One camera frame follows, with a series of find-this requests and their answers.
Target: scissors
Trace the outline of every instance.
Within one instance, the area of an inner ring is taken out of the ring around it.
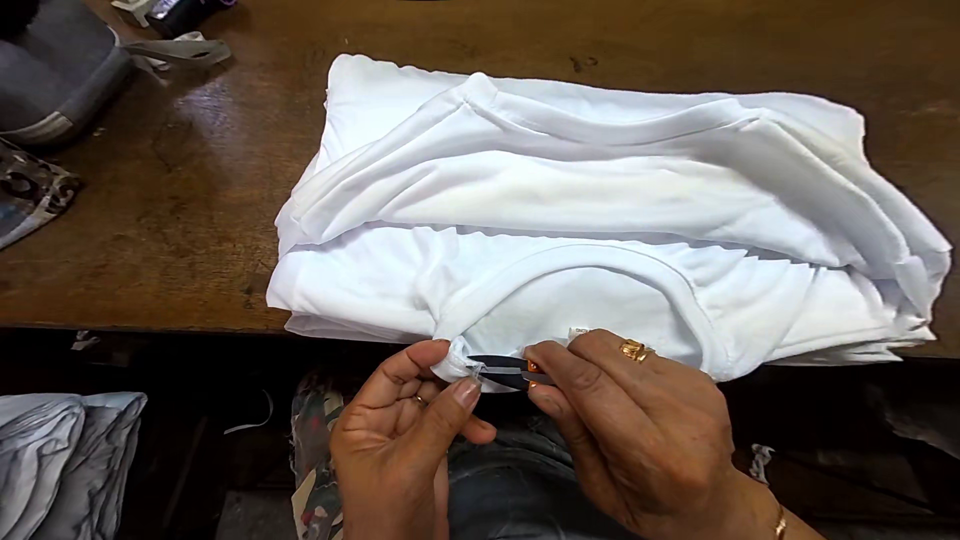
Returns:
[[[516,390],[528,390],[533,383],[555,385],[550,376],[530,360],[501,355],[473,355],[468,358],[483,364],[480,375],[485,379]]]

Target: patterned fabric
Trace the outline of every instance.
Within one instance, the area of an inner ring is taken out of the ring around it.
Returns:
[[[63,213],[79,178],[0,138],[0,249]]]
[[[344,515],[329,441],[344,405],[340,392],[317,373],[300,383],[293,401],[290,465],[297,477],[293,506],[300,540],[343,538]]]

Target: neckline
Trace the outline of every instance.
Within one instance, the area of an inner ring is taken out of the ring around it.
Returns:
[[[462,335],[512,292],[539,276],[588,266],[619,270],[654,286],[680,313],[699,343],[702,358],[698,368],[708,373],[726,369],[727,349],[683,274],[651,255],[611,244],[578,242],[552,246],[497,268],[461,289],[444,304],[437,317],[434,337],[453,339]]]
[[[650,144],[685,135],[749,123],[763,109],[748,109],[735,97],[633,122],[598,122],[501,90],[483,73],[470,75],[453,90],[478,114],[497,124],[601,146]]]

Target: gray bag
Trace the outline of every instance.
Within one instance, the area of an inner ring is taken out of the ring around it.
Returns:
[[[78,132],[130,73],[119,44],[83,0],[40,0],[24,31],[0,38],[0,137],[49,144]]]

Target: gray strap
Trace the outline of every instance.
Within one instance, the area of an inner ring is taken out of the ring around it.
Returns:
[[[209,67],[230,58],[230,48],[221,39],[210,41],[173,41],[157,39],[135,41],[123,46],[132,55],[168,61],[187,67]]]

